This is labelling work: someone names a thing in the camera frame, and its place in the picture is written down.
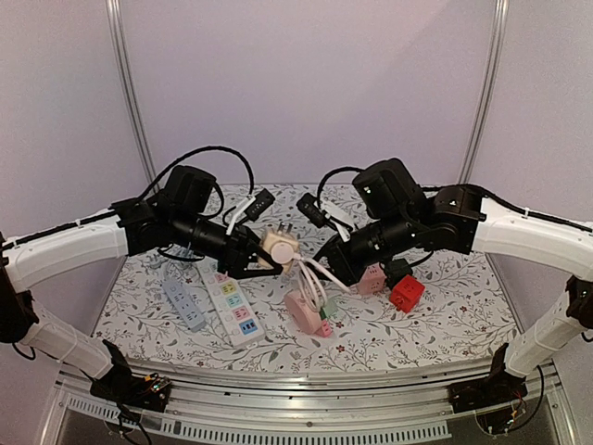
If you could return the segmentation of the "pink cube socket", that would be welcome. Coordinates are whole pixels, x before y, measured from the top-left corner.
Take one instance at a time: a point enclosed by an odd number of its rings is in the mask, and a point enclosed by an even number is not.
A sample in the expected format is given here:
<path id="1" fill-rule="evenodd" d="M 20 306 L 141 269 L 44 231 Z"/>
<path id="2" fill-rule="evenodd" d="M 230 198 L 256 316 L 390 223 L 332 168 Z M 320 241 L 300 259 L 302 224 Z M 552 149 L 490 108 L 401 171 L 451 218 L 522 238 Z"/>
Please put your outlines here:
<path id="1" fill-rule="evenodd" d="M 356 284 L 356 288 L 361 295 L 371 295 L 383 290 L 384 287 L 385 273 L 378 263 L 369 266 Z"/>

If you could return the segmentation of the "red cube socket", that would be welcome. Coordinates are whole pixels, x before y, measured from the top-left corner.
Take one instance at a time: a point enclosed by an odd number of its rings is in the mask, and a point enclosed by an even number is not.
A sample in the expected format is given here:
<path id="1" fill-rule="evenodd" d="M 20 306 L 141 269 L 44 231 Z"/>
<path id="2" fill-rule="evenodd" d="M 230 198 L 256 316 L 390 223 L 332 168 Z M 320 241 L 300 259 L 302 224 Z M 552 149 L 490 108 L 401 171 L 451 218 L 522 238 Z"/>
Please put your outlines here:
<path id="1" fill-rule="evenodd" d="M 420 301 L 425 286 L 412 275 L 404 276 L 392 289 L 389 301 L 398 311 L 409 313 Z"/>

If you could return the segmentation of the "dark green cube socket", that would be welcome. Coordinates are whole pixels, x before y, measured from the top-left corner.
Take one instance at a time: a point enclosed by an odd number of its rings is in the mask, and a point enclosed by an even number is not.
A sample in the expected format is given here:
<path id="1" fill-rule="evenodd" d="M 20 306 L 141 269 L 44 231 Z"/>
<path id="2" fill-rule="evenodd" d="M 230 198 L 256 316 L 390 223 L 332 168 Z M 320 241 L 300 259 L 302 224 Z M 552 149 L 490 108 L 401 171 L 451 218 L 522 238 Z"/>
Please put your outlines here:
<path id="1" fill-rule="evenodd" d="M 393 259 L 383 266 L 385 274 L 385 285 L 393 288 L 405 276 L 413 275 L 410 264 L 405 259 Z"/>

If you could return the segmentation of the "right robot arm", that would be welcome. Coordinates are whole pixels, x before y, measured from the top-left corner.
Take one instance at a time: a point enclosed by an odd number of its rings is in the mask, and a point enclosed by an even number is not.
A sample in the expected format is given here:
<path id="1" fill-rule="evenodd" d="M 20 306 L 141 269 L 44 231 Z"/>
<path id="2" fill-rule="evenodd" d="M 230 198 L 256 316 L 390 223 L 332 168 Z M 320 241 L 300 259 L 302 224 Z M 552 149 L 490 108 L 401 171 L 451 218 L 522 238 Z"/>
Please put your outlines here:
<path id="1" fill-rule="evenodd" d="M 397 158 L 360 171 L 352 184 L 371 223 L 351 232 L 348 241 L 333 236 L 316 255 L 346 285 L 368 266 L 410 248 L 507 255 L 571 275 L 556 303 L 495 352 L 486 377 L 448 386 L 454 412 L 524 396 L 531 372 L 591 328 L 591 223 L 520 208 L 474 184 L 435 187 L 428 197 Z"/>

